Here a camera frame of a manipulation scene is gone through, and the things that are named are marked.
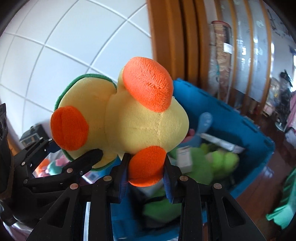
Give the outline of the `pig plush orange dress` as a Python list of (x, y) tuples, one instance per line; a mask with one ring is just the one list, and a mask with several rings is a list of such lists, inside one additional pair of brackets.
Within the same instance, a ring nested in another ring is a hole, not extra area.
[(39, 166), (35, 169), (35, 177), (40, 178), (40, 177), (46, 177), (49, 176), (49, 173), (47, 171), (47, 167), (50, 164), (49, 159), (44, 159)]

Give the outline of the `blue plastic storage bin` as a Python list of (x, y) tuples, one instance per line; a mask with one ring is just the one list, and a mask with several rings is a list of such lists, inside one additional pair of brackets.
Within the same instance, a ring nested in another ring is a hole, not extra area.
[[(171, 164), (200, 184), (221, 184), (236, 200), (266, 166), (274, 142), (232, 107), (187, 81), (175, 80), (173, 95), (195, 135), (170, 152), (176, 158), (184, 151), (193, 161), (192, 170)], [(151, 197), (128, 186), (121, 204), (111, 206), (113, 236), (116, 240), (178, 238), (181, 210), (180, 203), (169, 202), (164, 186)]]

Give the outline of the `green cloth on floor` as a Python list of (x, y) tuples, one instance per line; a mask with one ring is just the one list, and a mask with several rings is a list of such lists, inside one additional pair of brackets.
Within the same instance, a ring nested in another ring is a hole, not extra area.
[(272, 213), (266, 215), (268, 221), (273, 220), (282, 230), (288, 227), (295, 215), (295, 176), (294, 168), (284, 183), (279, 206)]

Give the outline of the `yellow orange turtle plush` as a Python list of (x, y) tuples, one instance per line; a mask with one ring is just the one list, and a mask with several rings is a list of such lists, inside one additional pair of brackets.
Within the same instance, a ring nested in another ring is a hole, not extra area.
[(102, 150), (95, 169), (131, 154), (129, 183), (155, 185), (163, 177), (167, 153), (189, 130), (188, 116), (173, 90), (167, 70), (145, 57), (130, 59), (117, 82), (100, 74), (81, 75), (56, 102), (50, 120), (52, 137), (69, 160)]

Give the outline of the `orange wooden door frame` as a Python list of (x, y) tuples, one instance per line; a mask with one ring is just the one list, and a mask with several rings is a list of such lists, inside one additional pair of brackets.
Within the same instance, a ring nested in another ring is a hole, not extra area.
[(147, 1), (153, 58), (173, 79), (207, 90), (210, 29), (204, 1)]

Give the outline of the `pig plush teal dress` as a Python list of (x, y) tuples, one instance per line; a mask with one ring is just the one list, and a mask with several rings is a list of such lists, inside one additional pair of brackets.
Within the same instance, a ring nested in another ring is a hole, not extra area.
[(46, 173), (49, 175), (61, 174), (62, 169), (69, 163), (69, 160), (65, 155), (62, 155), (60, 158), (52, 161), (46, 168)]

